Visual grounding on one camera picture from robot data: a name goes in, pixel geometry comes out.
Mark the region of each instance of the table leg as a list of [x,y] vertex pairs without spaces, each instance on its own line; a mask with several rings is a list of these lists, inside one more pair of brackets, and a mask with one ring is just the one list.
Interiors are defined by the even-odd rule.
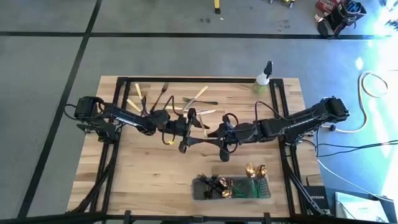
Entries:
[[216,14],[220,14],[221,13],[220,0],[214,0],[214,12]]

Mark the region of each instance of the knife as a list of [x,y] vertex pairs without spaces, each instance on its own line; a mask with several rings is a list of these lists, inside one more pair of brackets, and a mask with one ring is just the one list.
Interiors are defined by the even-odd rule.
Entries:
[[191,106],[191,104],[192,104],[195,100],[197,100],[197,99],[199,98],[199,96],[202,95],[202,93],[204,93],[208,88],[209,88],[208,86],[203,87],[203,88],[199,91],[199,93],[198,93],[194,98],[192,98],[192,99],[184,106],[184,108],[183,108],[182,110],[186,110],[189,106]]

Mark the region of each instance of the black bag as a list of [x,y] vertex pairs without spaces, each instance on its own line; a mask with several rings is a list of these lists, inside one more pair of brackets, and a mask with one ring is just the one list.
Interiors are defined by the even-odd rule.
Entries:
[[325,19],[329,22],[334,36],[337,37],[346,26],[354,24],[355,29],[356,21],[364,15],[366,15],[366,10],[360,2],[341,0],[335,10]]

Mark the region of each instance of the wooden table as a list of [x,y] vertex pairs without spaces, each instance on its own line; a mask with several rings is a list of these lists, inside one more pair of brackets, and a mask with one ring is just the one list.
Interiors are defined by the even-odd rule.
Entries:
[[[117,77],[101,77],[97,96],[112,102],[116,80]],[[290,114],[303,110],[305,107],[298,78],[285,78],[283,81]],[[158,97],[163,83],[139,82],[139,84],[142,93],[147,96],[147,107],[150,108]],[[163,106],[171,95],[175,95],[175,105],[182,108],[185,104],[182,96],[194,97],[205,85],[208,86],[208,90],[198,100],[218,101],[219,105],[194,103],[193,106],[197,110],[216,110],[215,113],[202,116],[203,122],[210,127],[210,130],[218,127],[225,113],[234,113],[240,123],[252,122],[256,100],[272,105],[270,91],[266,90],[263,95],[257,96],[252,92],[252,83],[170,82],[169,88],[160,99],[158,108]],[[134,85],[131,85],[129,99],[141,107]],[[265,106],[259,105],[258,109],[259,119],[274,117]],[[137,113],[129,105],[127,110]],[[202,138],[203,130],[193,127],[191,136]],[[271,217],[289,217],[278,140],[239,146],[238,150],[231,154],[229,162],[221,162],[219,149],[210,144],[189,147],[187,153],[182,154],[178,151],[180,140],[180,137],[176,137],[175,144],[167,146],[162,143],[160,133],[145,136],[138,133],[134,127],[128,125],[123,127],[109,201],[109,214],[122,215],[125,210],[131,210],[134,215],[261,217],[264,212],[269,212]],[[302,179],[306,175],[319,174],[313,146],[302,143],[297,148]],[[68,210],[75,208],[93,186],[101,150],[102,143],[97,141],[97,135],[86,135]],[[193,201],[191,184],[197,174],[242,176],[245,175],[244,166],[248,162],[255,166],[266,164],[270,199]],[[295,210],[298,213],[300,209],[297,191],[293,185],[292,188]]]

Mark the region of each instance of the red box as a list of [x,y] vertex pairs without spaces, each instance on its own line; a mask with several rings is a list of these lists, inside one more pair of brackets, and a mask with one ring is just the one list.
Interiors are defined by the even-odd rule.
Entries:
[[340,0],[318,0],[317,9],[323,14],[330,14],[338,5]]

